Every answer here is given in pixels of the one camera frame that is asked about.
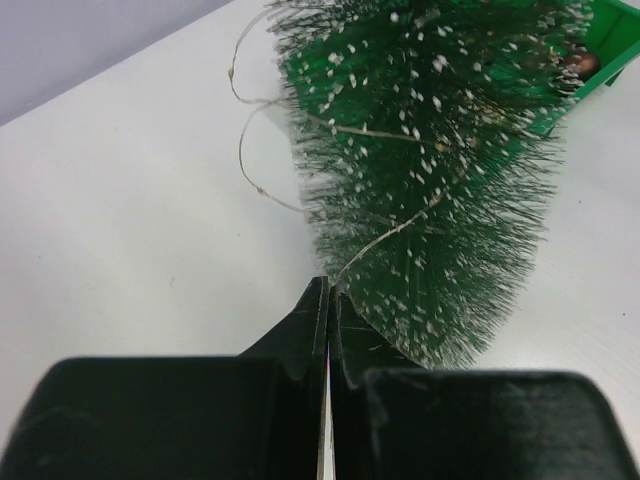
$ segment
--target gray wall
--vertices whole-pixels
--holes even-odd
[[[0,125],[229,0],[0,0]]]

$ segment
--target artificial christmas tree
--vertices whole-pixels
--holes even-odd
[[[469,365],[533,267],[590,8],[273,4],[318,256],[417,363]]]

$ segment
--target miniature christmas tree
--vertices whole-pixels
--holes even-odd
[[[581,0],[282,0],[279,63],[327,273],[415,362],[469,365],[533,268],[580,85]]]

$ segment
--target green plastic container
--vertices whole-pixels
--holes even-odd
[[[640,55],[640,10],[620,0],[594,0],[592,6],[594,16],[585,43],[600,59],[602,70],[576,91],[579,100],[603,84],[613,84]]]

